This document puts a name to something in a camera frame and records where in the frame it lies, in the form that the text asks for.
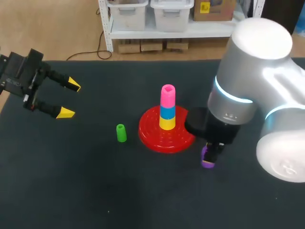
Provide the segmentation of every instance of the red base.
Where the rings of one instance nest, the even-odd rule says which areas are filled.
[[[176,127],[163,130],[159,126],[160,106],[155,106],[143,114],[139,124],[139,137],[144,145],[159,153],[173,154],[187,149],[195,140],[184,127],[187,110],[176,106]]]

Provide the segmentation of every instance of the storage bin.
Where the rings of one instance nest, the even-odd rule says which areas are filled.
[[[151,0],[157,30],[162,32],[186,31],[190,9],[193,6],[194,0]]]
[[[118,1],[107,1],[117,30],[143,31],[148,0],[138,0],[138,3],[120,4]]]

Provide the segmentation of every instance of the yellow ring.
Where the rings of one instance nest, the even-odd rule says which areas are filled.
[[[176,126],[176,117],[172,119],[164,119],[160,117],[159,125],[163,130],[172,130]]]

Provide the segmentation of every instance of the floor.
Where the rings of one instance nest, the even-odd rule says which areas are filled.
[[[44,60],[66,60],[77,52],[95,51],[102,31],[95,14],[97,0],[1,0],[0,53],[27,55],[31,48],[44,53]],[[293,35],[292,56],[305,57],[305,38]],[[228,39],[195,39],[185,53],[117,54],[110,60],[202,60],[220,59]],[[99,60],[96,54],[73,60]],[[8,96],[0,96],[0,109]]]

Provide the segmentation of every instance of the black table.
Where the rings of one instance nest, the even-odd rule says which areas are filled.
[[[206,106],[219,61],[50,64],[82,88],[46,81],[41,98],[76,115],[55,120],[9,97],[0,115],[1,229],[304,227],[305,184],[278,180],[256,160],[260,113],[213,170],[200,165],[201,139],[175,155],[140,142],[138,122],[159,104],[161,87],[173,84],[187,109]]]

